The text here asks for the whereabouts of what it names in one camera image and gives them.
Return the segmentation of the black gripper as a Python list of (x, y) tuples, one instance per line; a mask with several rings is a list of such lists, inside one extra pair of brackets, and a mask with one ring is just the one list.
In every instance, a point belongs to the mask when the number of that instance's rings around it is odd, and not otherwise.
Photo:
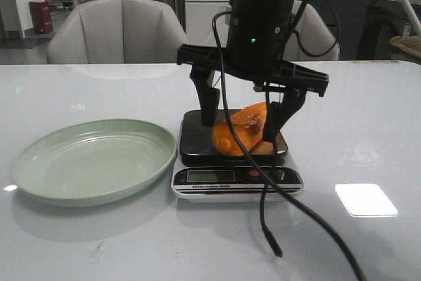
[[(329, 83), (329, 76), (323, 72), (311, 70), (304, 66), (285, 60), (273, 62), (267, 68), (245, 66), (229, 63), (225, 57), (226, 50), (217, 47), (183, 44), (178, 49), (177, 63), (192, 66), (190, 79), (195, 85), (201, 109), (201, 124), (213, 126), (216, 120), (220, 90), (212, 86), (214, 70), (255, 84), (265, 83), (281, 85), (285, 88), (300, 88), (317, 93), (323, 97)], [(273, 141), (284, 124), (304, 105), (306, 93), (303, 90), (287, 90), (281, 102), (269, 102), (266, 94), (266, 122), (262, 139)]]

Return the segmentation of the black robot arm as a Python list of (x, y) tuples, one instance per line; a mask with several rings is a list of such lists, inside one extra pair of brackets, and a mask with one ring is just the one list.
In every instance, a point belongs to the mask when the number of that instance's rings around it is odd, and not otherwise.
[(281, 92), (282, 102), (272, 102), (263, 139), (272, 141), (282, 126), (305, 102), (308, 91), (325, 94), (327, 74), (282, 60), (287, 37), (296, 18), (291, 15), (294, 0), (230, 0), (231, 14), (225, 48), (183, 44), (178, 64), (192, 66), (193, 80), (204, 126), (216, 118), (219, 92), (208, 82), (213, 70), (252, 81), (255, 89)]

